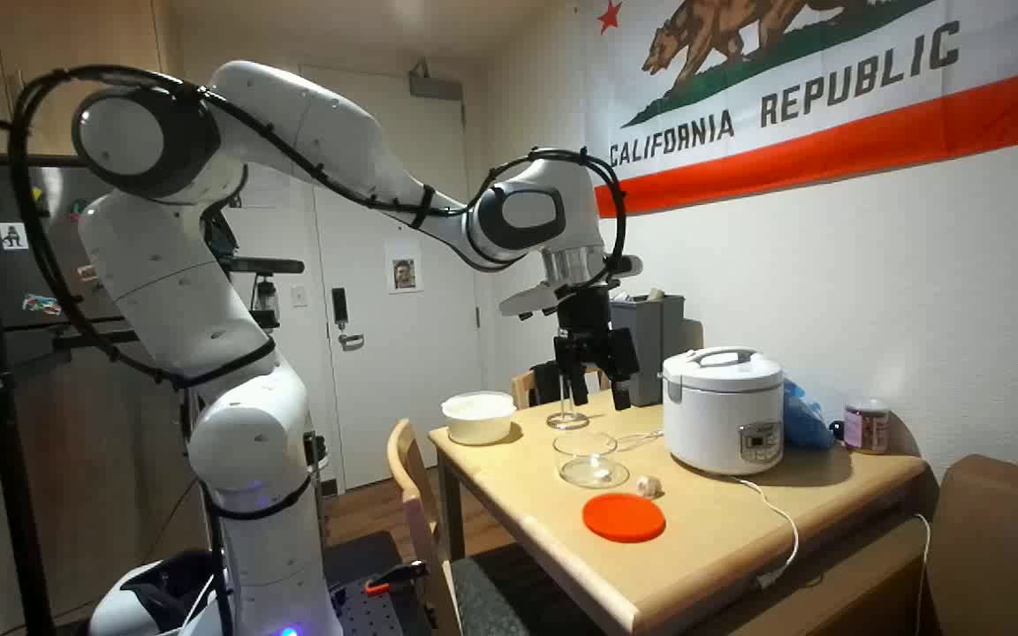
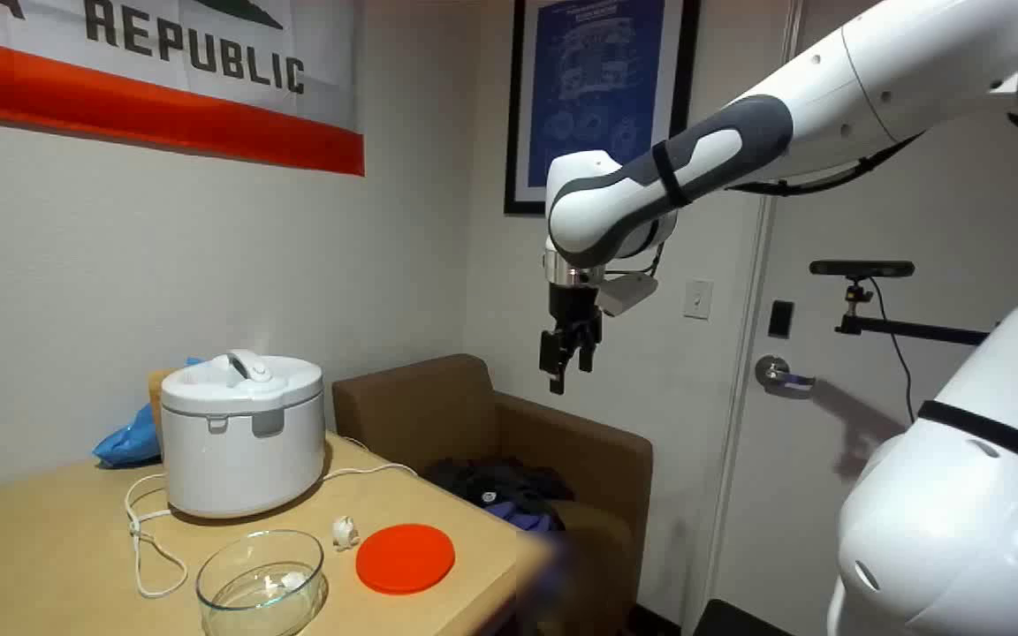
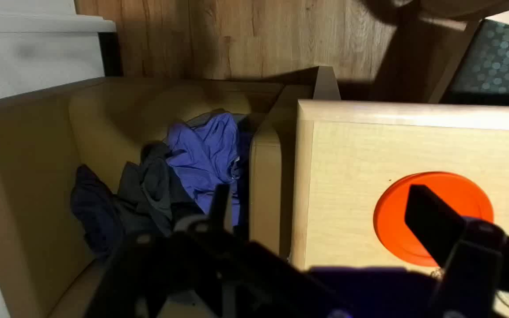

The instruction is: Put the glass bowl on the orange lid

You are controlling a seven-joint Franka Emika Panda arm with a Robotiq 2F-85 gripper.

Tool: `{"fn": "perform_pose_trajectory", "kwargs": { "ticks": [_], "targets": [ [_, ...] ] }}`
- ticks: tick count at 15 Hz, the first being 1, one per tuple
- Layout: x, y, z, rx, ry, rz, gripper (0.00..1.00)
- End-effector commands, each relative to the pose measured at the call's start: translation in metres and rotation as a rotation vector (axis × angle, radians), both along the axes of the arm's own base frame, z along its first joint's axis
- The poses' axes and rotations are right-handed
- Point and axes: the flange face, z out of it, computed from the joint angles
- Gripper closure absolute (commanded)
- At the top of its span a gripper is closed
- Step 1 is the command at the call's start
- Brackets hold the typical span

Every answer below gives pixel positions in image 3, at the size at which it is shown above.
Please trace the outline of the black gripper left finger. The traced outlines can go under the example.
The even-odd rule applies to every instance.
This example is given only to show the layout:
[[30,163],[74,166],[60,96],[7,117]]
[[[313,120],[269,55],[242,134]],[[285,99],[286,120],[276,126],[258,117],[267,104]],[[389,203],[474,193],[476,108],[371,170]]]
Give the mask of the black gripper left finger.
[[216,318],[331,318],[338,299],[324,285],[225,230],[228,205],[230,187],[221,184],[210,214],[172,237],[126,237],[85,318],[157,318],[186,292]]

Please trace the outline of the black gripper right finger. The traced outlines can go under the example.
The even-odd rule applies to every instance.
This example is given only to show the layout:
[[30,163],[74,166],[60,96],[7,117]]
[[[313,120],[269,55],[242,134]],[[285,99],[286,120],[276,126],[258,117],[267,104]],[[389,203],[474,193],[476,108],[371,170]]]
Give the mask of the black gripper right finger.
[[495,293],[509,293],[509,235],[497,225],[463,217],[428,186],[408,189],[405,225],[442,267],[431,318],[493,318]]

